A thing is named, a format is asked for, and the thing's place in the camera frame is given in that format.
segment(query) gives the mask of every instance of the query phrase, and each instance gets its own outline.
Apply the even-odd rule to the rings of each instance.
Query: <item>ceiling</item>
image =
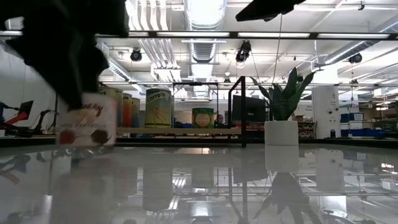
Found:
[[[273,31],[278,32],[281,18],[276,17],[270,22],[248,21],[236,22],[235,15],[251,1],[227,0],[226,14],[223,30],[225,31]],[[282,31],[285,32],[370,32],[373,28],[386,22],[398,14],[398,2],[393,0],[365,0],[365,9],[357,10],[360,1],[353,0],[308,0],[297,8],[284,15],[282,18]],[[167,1],[167,23],[171,30],[186,30],[183,1]],[[331,11],[333,8],[352,9],[343,11]],[[115,59],[124,67],[137,81],[153,81],[150,76],[151,62],[146,53],[140,62],[132,62],[129,58],[133,48],[140,48],[137,39],[100,39],[110,51],[109,56]],[[187,77],[190,73],[190,57],[188,44],[181,43],[181,39],[171,39],[172,48],[181,68],[181,77]],[[283,82],[289,71],[300,65],[304,60],[319,55],[327,55],[350,43],[340,40],[281,40],[278,49],[278,40],[250,40],[252,54],[246,60],[244,68],[237,68],[234,60],[236,49],[241,45],[242,40],[226,40],[225,44],[219,44],[216,53],[216,65],[213,67],[212,80],[222,82],[225,72],[231,75],[231,81],[239,76],[259,76],[265,82],[271,82],[275,76],[276,82]],[[363,64],[359,64],[351,71],[351,64],[339,62],[338,76],[340,82],[348,83],[352,78],[365,73],[396,63],[395,58],[398,51],[380,57],[377,60],[366,62],[374,57],[394,50],[398,45],[396,42],[380,42],[361,52]],[[309,73],[309,63],[304,63],[299,70],[304,75]],[[398,75],[397,71],[383,73],[378,77],[366,80],[368,83],[382,82]],[[105,70],[100,76],[102,81],[120,81],[109,70]]]

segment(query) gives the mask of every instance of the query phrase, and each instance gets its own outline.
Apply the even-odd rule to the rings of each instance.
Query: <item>wall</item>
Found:
[[[18,126],[32,126],[36,116],[43,110],[54,108],[55,97],[52,89],[33,69],[0,47],[0,101],[11,107],[19,107],[22,102],[34,100],[32,111],[27,121],[20,121]],[[7,120],[17,114],[14,110],[4,110]],[[53,116],[47,115],[43,121],[45,127]]]

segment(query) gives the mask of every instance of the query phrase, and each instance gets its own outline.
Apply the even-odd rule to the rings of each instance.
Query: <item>computer monitor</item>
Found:
[[[25,102],[25,103],[21,103],[21,105],[19,107],[18,114],[21,114],[21,113],[26,114],[26,117],[22,120],[27,120],[29,118],[30,111],[32,110],[32,106],[33,106],[33,100]]]
[[[232,101],[232,120],[242,120],[242,96],[234,95]],[[246,121],[265,122],[266,103],[263,99],[246,97]]]

